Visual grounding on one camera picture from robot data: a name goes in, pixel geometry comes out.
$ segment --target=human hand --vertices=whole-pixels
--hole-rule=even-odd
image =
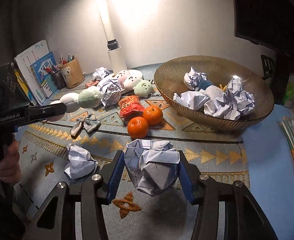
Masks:
[[[14,140],[8,146],[8,154],[0,161],[0,180],[15,185],[21,179],[19,143]]]

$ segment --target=white wall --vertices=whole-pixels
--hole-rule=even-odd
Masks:
[[[107,0],[129,68],[187,56],[233,60],[263,76],[274,51],[234,36],[233,0]],[[56,58],[74,54],[84,72],[110,68],[95,0],[14,0],[17,54],[46,39]]]

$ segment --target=screw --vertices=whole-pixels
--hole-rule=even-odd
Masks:
[[[240,180],[236,180],[236,181],[235,181],[235,185],[236,185],[237,187],[242,187],[242,186],[244,186],[244,183],[243,183],[242,181],[240,181]]]
[[[91,176],[92,180],[100,180],[101,176],[99,174],[94,174],[93,176]]]
[[[199,175],[199,178],[200,178],[201,180],[207,180],[207,179],[209,179],[209,177],[208,177],[207,174],[201,174],[201,175]]]
[[[65,182],[59,182],[58,184],[57,184],[57,188],[64,188],[64,187],[66,187],[66,183]]]

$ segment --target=wooden pen holder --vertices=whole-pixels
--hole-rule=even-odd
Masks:
[[[74,88],[85,80],[77,58],[65,65],[59,64],[58,67],[68,88]]]

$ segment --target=bowl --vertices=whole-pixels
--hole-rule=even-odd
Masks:
[[[228,120],[193,111],[173,100],[174,93],[181,94],[189,89],[183,77],[193,67],[197,72],[206,73],[207,79],[215,86],[225,85],[234,75],[242,80],[243,90],[254,95],[255,111],[243,115],[239,120]],[[189,120],[218,130],[240,130],[264,120],[274,108],[274,97],[269,87],[253,71],[233,61],[210,56],[179,57],[165,62],[154,74],[159,93],[180,115]]]

